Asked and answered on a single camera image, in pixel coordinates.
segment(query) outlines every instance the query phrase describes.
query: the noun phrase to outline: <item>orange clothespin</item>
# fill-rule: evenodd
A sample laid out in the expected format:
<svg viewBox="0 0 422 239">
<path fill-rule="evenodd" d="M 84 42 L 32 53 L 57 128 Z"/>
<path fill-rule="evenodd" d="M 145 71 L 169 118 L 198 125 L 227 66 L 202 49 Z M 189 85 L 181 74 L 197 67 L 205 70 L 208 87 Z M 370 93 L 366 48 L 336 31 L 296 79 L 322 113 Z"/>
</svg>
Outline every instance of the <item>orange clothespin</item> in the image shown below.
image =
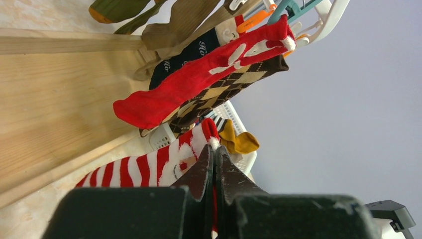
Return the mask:
<svg viewBox="0 0 422 239">
<path fill-rule="evenodd" d="M 274 10 L 277 8 L 277 5 L 271 4 L 269 7 L 269 11 L 261 10 L 257 12 L 255 15 L 250 17 L 248 20 L 243 22 L 241 25 L 237 27 L 238 33 L 244 33 L 247 30 L 253 28 L 254 26 L 258 25 L 260 22 L 262 22 L 264 19 L 269 17 L 271 14 L 273 14 Z"/>
</svg>

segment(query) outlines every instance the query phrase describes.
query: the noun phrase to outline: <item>teal clothespin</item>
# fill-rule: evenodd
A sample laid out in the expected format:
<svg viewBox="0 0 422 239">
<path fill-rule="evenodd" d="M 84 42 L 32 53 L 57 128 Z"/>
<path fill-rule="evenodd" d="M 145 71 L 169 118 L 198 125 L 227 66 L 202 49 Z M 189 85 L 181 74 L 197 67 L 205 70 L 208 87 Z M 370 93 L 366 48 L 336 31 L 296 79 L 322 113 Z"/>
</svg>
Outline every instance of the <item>teal clothespin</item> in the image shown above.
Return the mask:
<svg viewBox="0 0 422 239">
<path fill-rule="evenodd" d="M 281 18 L 282 12 L 287 10 L 288 14 L 288 23 L 292 23 L 294 20 L 298 19 L 300 16 L 305 14 L 311 8 L 314 8 L 322 0 L 310 0 L 302 7 L 299 7 L 295 0 L 282 0 L 281 3 L 277 6 L 270 19 L 268 20 L 268 25 L 276 23 Z"/>
</svg>

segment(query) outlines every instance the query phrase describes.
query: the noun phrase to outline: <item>black plastic object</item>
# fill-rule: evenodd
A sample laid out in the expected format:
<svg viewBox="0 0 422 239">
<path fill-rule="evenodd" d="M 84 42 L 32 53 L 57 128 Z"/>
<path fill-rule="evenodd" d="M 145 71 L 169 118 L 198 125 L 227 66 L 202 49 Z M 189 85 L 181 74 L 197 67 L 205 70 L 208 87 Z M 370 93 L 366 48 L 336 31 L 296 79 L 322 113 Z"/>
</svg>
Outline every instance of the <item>black plastic object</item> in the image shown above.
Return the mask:
<svg viewBox="0 0 422 239">
<path fill-rule="evenodd" d="M 211 239 L 214 196 L 219 239 L 380 238 L 370 212 L 353 197 L 270 195 L 224 146 L 208 145 L 171 187 L 71 191 L 43 238 Z"/>
<path fill-rule="evenodd" d="M 215 153 L 220 239 L 379 239 L 358 200 L 342 195 L 270 195 Z"/>
<path fill-rule="evenodd" d="M 365 206 L 371 211 L 374 218 L 392 220 L 391 226 L 395 231 L 402 232 L 406 239 L 413 239 L 409 228 L 416 226 L 416 223 L 404 205 L 392 200 L 385 200 Z"/>
</svg>

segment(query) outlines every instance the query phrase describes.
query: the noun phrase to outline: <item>gray wall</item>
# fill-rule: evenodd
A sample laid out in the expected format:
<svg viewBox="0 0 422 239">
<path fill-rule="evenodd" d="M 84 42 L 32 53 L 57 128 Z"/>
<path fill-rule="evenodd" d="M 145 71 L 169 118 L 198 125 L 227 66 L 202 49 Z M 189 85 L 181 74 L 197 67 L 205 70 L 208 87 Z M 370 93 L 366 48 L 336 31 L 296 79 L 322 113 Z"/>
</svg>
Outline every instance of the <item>gray wall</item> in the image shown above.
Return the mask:
<svg viewBox="0 0 422 239">
<path fill-rule="evenodd" d="M 167 22 L 169 1 L 150 22 Z M 271 193 L 342 193 L 406 205 L 422 238 L 422 3 L 352 0 L 290 71 L 232 99 L 261 143 L 252 173 Z M 305 26 L 316 12 L 301 18 Z"/>
</svg>

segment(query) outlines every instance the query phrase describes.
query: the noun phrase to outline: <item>wooden board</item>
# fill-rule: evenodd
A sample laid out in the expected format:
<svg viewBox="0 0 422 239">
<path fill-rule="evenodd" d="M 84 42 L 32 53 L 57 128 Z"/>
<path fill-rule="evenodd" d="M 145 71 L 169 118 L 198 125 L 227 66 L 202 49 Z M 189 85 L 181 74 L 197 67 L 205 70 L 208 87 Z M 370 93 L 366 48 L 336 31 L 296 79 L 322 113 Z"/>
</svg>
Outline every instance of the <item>wooden board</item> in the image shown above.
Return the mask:
<svg viewBox="0 0 422 239">
<path fill-rule="evenodd" d="M 137 50 L 140 36 L 0 28 L 0 54 Z"/>
<path fill-rule="evenodd" d="M 0 195 L 9 195 L 7 202 L 0 196 L 0 206 L 95 155 L 34 180 L 40 175 L 135 130 L 114 115 L 112 103 L 148 88 L 132 80 L 142 64 L 137 50 L 0 55 Z"/>
<path fill-rule="evenodd" d="M 50 185 L 51 183 L 54 182 L 63 182 L 63 179 L 70 179 L 72 177 L 73 180 L 70 180 L 67 182 L 67 185 L 69 187 L 72 187 L 72 185 L 74 186 L 78 180 L 82 179 L 82 177 L 84 176 L 81 175 L 81 171 L 83 171 L 84 169 L 86 170 L 87 166 L 91 166 L 89 163 L 90 162 L 94 162 L 98 159 L 100 159 L 101 161 L 104 161 L 104 157 L 108 158 L 108 161 L 106 163 L 108 163 L 113 155 L 108 155 L 109 152 L 113 152 L 114 149 L 116 148 L 122 148 L 123 146 L 125 146 L 125 144 L 134 139 L 134 138 L 140 138 L 139 137 L 139 131 L 138 130 L 134 130 L 131 131 L 127 134 L 124 134 L 106 144 L 103 144 L 97 148 L 95 148 L 94 150 L 89 151 L 88 153 L 85 153 L 79 157 L 76 157 L 74 159 L 71 159 L 55 168 L 52 168 L 51 170 L 47 170 L 43 173 L 41 173 L 40 175 L 34 176 L 33 178 L 30 178 L 26 181 L 24 181 L 23 183 L 19 184 L 16 187 L 12 187 L 2 193 L 0 193 L 0 209 L 12 204 L 14 201 L 20 199 L 20 198 L 28 198 L 31 197 L 31 195 L 33 195 L 32 192 L 46 192 L 46 190 L 51 190 L 51 187 L 45 187 L 47 185 Z M 58 197 L 52 197 L 51 200 L 49 201 L 49 203 L 53 203 L 53 207 L 56 206 L 57 204 L 57 199 Z M 40 209 L 41 210 L 41 214 L 44 214 L 44 208 Z"/>
</svg>

